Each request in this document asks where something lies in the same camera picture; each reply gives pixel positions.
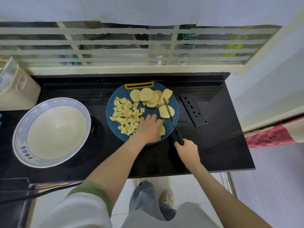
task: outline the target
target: black knife handle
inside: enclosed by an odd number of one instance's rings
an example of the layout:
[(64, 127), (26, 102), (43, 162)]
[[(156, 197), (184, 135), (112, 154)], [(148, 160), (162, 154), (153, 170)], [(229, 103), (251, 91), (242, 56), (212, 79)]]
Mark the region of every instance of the black knife handle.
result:
[(183, 138), (181, 137), (181, 134), (179, 132), (176, 132), (176, 135), (178, 137), (178, 143), (183, 146), (185, 142), (184, 142)]

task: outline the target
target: shoe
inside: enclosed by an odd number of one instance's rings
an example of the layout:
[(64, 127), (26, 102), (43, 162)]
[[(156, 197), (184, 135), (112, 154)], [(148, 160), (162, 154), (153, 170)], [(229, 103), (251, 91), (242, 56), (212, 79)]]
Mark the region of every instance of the shoe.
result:
[(173, 208), (174, 206), (174, 195), (171, 191), (165, 190), (162, 192), (161, 196), (159, 197), (158, 200), (159, 204), (166, 204), (170, 208)]
[(141, 177), (141, 178), (139, 178), (137, 180), (137, 182), (136, 182), (136, 186), (138, 186), (142, 181), (148, 181), (148, 182), (150, 182), (150, 178), (148, 178), (148, 177)]

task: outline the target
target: blue patterned bowl rim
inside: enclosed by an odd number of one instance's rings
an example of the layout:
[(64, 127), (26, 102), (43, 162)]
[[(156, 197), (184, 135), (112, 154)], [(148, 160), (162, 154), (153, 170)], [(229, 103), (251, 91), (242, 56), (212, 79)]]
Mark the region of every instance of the blue patterned bowl rim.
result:
[[(57, 107), (57, 106), (63, 106), (68, 105), (72, 106), (76, 109), (78, 109), (85, 117), (86, 120), (86, 131), (85, 135), (83, 136), (81, 142), (79, 145), (71, 151), (69, 154), (52, 159), (52, 160), (46, 160), (41, 159), (36, 156), (34, 156), (31, 151), (28, 149), (27, 146), (27, 134), (28, 130), (30, 129), (33, 122), (45, 111)], [(53, 98), (46, 100), (32, 109), (30, 109), (19, 121), (18, 125), (15, 128), (14, 135), (13, 135), (13, 150), (14, 154), (18, 158), (19, 161), (21, 161), (23, 164), (35, 167), (35, 168), (47, 168), (52, 167), (55, 165), (58, 165), (60, 163), (63, 163), (64, 161), (71, 158), (73, 155), (75, 155), (83, 146), (85, 141), (87, 140), (89, 133), (91, 129), (91, 117), (88, 109), (79, 101), (72, 99), (72, 98)]]

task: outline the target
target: yellow handle on cutting board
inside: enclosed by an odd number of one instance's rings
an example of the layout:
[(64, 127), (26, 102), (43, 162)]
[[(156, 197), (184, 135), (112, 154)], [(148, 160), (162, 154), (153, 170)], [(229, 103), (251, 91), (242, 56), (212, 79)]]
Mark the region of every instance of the yellow handle on cutting board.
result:
[(139, 88), (147, 88), (154, 86), (154, 81), (150, 82), (142, 82), (142, 83), (135, 83), (135, 84), (124, 84), (125, 88), (128, 90), (131, 89), (139, 89)]

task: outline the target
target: green sleeve cuff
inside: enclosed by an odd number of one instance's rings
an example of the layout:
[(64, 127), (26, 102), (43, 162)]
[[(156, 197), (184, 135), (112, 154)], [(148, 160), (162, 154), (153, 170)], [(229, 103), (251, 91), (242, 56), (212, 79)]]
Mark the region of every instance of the green sleeve cuff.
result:
[(104, 201), (104, 203), (107, 207), (109, 217), (111, 218), (111, 215), (112, 215), (111, 201), (110, 201), (107, 193), (101, 187), (101, 185), (99, 185), (95, 182), (92, 182), (92, 181), (86, 181), (86, 182), (80, 184), (79, 186), (75, 187), (74, 189), (72, 189), (71, 192), (68, 194), (68, 196), (71, 194), (79, 193), (79, 192), (89, 193), (89, 194), (93, 194), (93, 195), (100, 197), (101, 200)]

